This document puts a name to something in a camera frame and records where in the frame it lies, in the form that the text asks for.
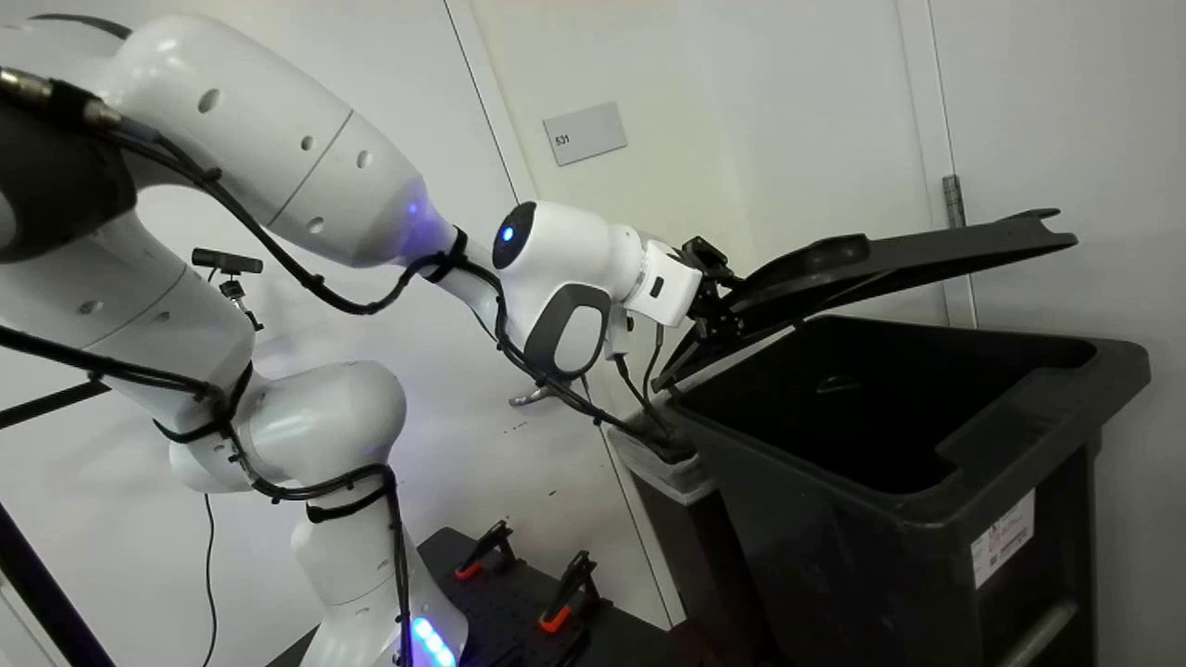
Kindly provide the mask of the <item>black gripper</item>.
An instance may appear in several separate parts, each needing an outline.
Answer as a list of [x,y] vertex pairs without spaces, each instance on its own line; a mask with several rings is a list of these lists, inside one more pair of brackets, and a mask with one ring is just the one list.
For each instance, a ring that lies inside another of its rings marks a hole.
[[687,345],[730,342],[740,322],[728,307],[728,296],[740,286],[740,276],[730,269],[728,250],[707,237],[691,237],[677,243],[677,260],[699,274],[691,305]]

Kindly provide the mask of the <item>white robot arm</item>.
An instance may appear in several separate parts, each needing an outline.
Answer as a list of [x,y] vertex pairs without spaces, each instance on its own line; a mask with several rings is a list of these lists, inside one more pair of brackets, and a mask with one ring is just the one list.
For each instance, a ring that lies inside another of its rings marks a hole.
[[134,400],[200,494],[300,512],[297,560],[320,623],[300,667],[451,667],[470,618],[405,528],[391,452],[405,386],[383,363],[262,373],[255,322],[142,217],[189,188],[320,305],[398,305],[315,266],[391,266],[456,296],[526,376],[564,392],[610,329],[694,314],[707,269],[572,202],[526,200],[489,243],[442,213],[425,176],[367,116],[250,32],[160,13],[92,79],[0,70],[3,345]]

